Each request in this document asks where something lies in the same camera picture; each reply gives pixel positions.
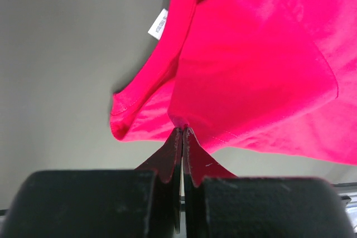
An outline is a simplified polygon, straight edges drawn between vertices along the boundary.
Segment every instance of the gray background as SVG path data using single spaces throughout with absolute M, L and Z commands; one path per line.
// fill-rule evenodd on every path
M 0 209 L 39 169 L 134 168 L 160 143 L 120 143 L 112 92 L 156 45 L 147 34 L 168 0 L 0 0 Z M 227 148 L 214 154 L 245 175 L 357 181 L 355 167 Z

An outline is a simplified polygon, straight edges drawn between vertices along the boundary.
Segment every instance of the clothing label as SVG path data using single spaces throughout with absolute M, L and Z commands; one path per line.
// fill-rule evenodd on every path
M 167 14 L 168 11 L 166 9 L 163 9 L 148 31 L 150 35 L 152 35 L 158 40 L 160 40 L 163 33 L 163 29 L 165 28 Z

